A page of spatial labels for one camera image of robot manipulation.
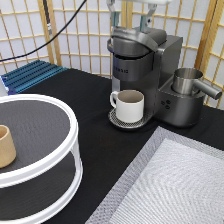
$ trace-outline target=white coffee cup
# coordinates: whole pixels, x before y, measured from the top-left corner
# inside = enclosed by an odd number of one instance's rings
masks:
[[[114,91],[110,95],[110,103],[116,108],[116,117],[125,123],[140,121],[144,112],[144,95],[136,90]]]

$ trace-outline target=coffee machine base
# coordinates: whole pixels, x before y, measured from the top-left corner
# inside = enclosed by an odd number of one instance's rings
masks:
[[[112,109],[109,114],[109,121],[116,127],[125,131],[135,131],[139,128],[142,128],[143,126],[145,126],[148,121],[152,118],[152,114],[144,111],[144,116],[140,121],[137,121],[135,123],[125,123],[123,121],[120,121],[117,117],[116,117],[116,109]]]
[[[200,119],[205,93],[182,95],[172,89],[172,83],[170,79],[158,90],[153,117],[179,128],[195,125]]]

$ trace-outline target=silver mesh surface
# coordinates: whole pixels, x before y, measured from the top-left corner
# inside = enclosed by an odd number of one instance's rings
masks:
[[[87,220],[86,224],[109,223],[112,215],[165,138],[224,160],[224,152],[159,127],[115,183],[96,211]]]
[[[114,108],[109,112],[108,117],[110,122],[116,127],[127,129],[127,130],[134,130],[134,129],[143,127],[150,120],[150,118],[152,117],[152,114],[148,112],[144,112],[144,116],[140,121],[137,121],[135,123],[125,123],[123,121],[120,121],[116,117],[116,109]]]
[[[223,224],[224,161],[165,139],[110,224]]]

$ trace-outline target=coffee cup handle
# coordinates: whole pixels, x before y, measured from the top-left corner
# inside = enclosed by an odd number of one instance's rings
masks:
[[[116,96],[117,96],[118,93],[119,93],[119,92],[114,91],[114,92],[112,92],[112,93],[110,94],[110,103],[111,103],[112,107],[114,107],[114,108],[116,108],[116,104],[114,103],[114,97],[113,97],[113,95],[116,95]]]

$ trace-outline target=mesh tray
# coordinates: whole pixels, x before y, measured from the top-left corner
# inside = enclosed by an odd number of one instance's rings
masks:
[[[224,152],[159,127],[115,183],[96,211],[87,220],[86,224],[109,223],[112,215],[165,138],[224,160]]]
[[[133,130],[139,129],[139,128],[143,127],[145,124],[147,124],[147,122],[152,118],[152,114],[145,111],[143,118],[140,121],[137,121],[135,123],[125,123],[123,121],[120,121],[116,117],[116,110],[115,109],[112,109],[109,112],[108,117],[109,117],[110,122],[115,127],[123,129],[123,130],[127,130],[127,131],[133,131]]]

